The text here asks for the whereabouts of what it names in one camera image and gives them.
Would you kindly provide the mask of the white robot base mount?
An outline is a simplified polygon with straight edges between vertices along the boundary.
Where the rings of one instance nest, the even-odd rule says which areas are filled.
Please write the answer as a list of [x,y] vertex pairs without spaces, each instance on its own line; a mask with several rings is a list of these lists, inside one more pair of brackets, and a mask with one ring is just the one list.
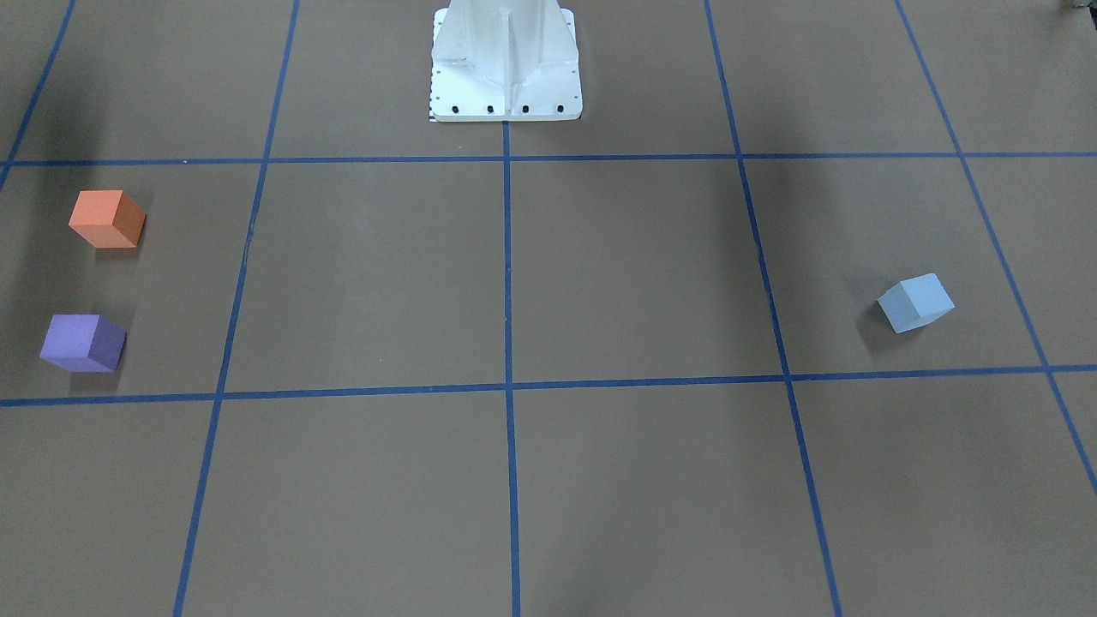
[[575,15],[556,1],[451,1],[432,19],[429,120],[581,117]]

